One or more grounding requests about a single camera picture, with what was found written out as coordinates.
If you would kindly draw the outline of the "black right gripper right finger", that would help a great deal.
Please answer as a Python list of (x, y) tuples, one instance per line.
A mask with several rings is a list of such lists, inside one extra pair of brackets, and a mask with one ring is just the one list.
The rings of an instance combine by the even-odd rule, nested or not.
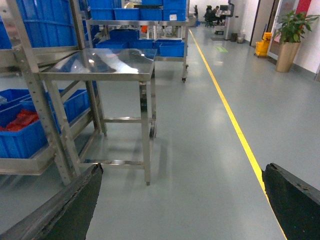
[(288, 240), (320, 238), (320, 191), (281, 166), (262, 172), (271, 208)]

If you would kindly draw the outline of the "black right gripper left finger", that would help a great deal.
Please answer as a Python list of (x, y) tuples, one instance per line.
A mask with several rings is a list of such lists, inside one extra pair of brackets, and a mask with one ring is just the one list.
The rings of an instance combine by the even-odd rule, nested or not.
[(0, 235), (2, 240), (85, 240), (103, 168), (94, 164), (38, 209)]

